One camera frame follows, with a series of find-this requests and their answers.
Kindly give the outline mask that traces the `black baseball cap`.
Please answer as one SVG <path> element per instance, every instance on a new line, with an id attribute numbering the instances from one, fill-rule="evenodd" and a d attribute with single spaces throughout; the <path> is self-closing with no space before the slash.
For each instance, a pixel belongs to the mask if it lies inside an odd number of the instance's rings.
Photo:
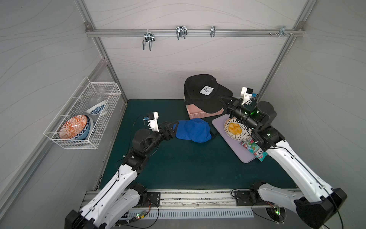
<path id="1" fill-rule="evenodd" d="M 223 109 L 221 96 L 232 97 L 233 93 L 210 74 L 190 76 L 185 81 L 185 105 L 195 105 L 204 112 L 213 114 Z"/>

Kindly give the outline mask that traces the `blue baseball cap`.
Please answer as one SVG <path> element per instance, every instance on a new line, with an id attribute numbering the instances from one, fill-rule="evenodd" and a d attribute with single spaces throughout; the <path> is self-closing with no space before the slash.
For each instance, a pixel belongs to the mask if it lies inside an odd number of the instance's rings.
<path id="1" fill-rule="evenodd" d="M 203 119 L 179 120 L 176 138 L 191 140 L 195 143 L 205 143 L 213 138 L 211 128 Z"/>

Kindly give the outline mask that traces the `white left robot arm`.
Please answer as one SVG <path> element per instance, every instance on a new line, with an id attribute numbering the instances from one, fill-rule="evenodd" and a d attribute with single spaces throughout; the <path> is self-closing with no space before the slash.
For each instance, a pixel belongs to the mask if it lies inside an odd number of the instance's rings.
<path id="1" fill-rule="evenodd" d="M 102 190 L 79 211 L 65 218 L 66 229 L 110 229 L 133 207 L 147 201 L 147 189 L 130 184 L 146 167 L 152 152 L 165 140 L 175 138 L 179 123 L 163 123 L 157 129 L 140 129 L 132 140 L 115 175 Z"/>

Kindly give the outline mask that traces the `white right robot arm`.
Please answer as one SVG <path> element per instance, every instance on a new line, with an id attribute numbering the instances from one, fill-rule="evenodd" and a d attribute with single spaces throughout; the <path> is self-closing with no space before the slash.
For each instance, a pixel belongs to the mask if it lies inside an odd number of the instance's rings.
<path id="1" fill-rule="evenodd" d="M 296 183 L 299 191 L 289 191 L 258 182 L 253 185 L 254 200 L 271 202 L 293 211 L 309 227 L 321 229 L 347 199 L 341 189 L 334 189 L 320 178 L 290 147 L 285 137 L 271 126 L 277 116 L 274 107 L 266 101 L 244 101 L 220 96 L 224 110 L 230 117 L 249 128 L 254 145 L 272 157 Z"/>

